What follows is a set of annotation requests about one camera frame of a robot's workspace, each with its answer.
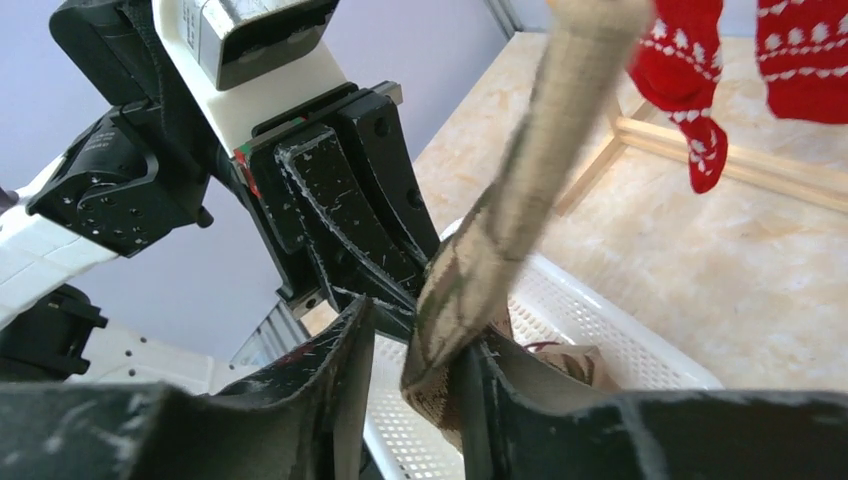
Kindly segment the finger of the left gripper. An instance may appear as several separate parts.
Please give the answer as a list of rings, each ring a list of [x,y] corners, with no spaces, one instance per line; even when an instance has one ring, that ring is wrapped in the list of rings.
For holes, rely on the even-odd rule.
[[[414,261],[428,261],[439,239],[413,172],[397,106],[385,95],[359,92],[337,116],[343,151],[383,228]]]
[[[274,160],[304,202],[302,223],[331,294],[414,297],[420,273],[381,225],[333,129],[312,125],[280,141]]]

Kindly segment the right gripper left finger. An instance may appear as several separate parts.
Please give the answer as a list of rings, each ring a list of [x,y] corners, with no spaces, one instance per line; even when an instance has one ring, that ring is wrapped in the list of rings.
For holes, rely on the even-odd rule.
[[[5,479],[355,479],[377,310],[353,301],[321,334],[215,395],[166,383],[7,384]]]

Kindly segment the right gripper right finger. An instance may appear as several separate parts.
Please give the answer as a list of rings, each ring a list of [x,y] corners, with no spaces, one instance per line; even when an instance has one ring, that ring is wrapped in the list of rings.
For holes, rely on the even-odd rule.
[[[522,395],[481,341],[454,364],[469,479],[843,479],[847,397],[626,391],[564,409]]]

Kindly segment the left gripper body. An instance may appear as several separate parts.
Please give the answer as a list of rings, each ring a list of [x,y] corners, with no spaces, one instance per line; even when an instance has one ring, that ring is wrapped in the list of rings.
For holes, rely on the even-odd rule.
[[[231,161],[291,307],[367,297],[413,318],[414,172],[391,96],[344,83],[255,126]]]

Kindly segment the white plastic basket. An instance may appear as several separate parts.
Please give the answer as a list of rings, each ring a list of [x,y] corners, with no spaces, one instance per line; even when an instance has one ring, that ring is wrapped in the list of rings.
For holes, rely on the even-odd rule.
[[[509,299],[515,342],[496,357],[520,394],[544,405],[582,407],[593,395],[525,351],[535,342],[599,349],[609,374],[626,390],[719,389],[708,370],[631,315],[540,254],[527,260]],[[364,442],[372,465],[364,479],[462,479],[461,453],[403,400],[405,344],[377,334]]]

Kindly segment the brown argyle sock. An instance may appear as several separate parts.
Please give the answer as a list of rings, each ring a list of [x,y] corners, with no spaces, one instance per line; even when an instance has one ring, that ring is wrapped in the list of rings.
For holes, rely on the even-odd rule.
[[[454,359],[485,329],[506,333],[508,293],[654,17],[648,1],[557,1],[552,13],[528,109],[493,180],[430,261],[417,300],[401,393],[454,448]]]

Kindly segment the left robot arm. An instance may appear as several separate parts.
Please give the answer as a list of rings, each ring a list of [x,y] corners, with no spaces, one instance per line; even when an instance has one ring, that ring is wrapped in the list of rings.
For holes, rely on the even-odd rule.
[[[173,230],[206,228],[219,181],[249,212],[292,320],[358,297],[405,341],[439,239],[398,114],[348,81],[333,1],[66,1],[54,41],[108,111],[1,194],[1,377],[156,382],[213,393],[247,369],[114,326],[70,282]]]

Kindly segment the red patterned sock middle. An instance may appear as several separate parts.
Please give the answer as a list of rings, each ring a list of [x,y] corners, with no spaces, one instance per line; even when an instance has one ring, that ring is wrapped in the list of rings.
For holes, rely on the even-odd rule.
[[[654,20],[639,40],[629,75],[643,97],[685,138],[692,190],[713,189],[726,164],[728,139],[714,121],[722,73],[721,0],[655,1]]]

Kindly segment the red patterned sock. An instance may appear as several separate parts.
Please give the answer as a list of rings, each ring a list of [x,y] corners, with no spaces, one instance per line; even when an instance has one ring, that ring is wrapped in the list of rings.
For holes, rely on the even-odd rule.
[[[779,119],[847,123],[846,0],[757,3],[755,58]]]
[[[685,138],[692,190],[713,189],[726,164],[728,139],[714,121],[722,73],[721,0],[655,1],[654,20],[639,40],[629,75],[643,97]]]

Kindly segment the red patterned sock right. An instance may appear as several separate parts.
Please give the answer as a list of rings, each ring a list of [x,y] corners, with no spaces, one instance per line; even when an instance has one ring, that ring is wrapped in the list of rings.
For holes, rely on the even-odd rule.
[[[847,123],[846,0],[757,3],[755,58],[779,119]]]

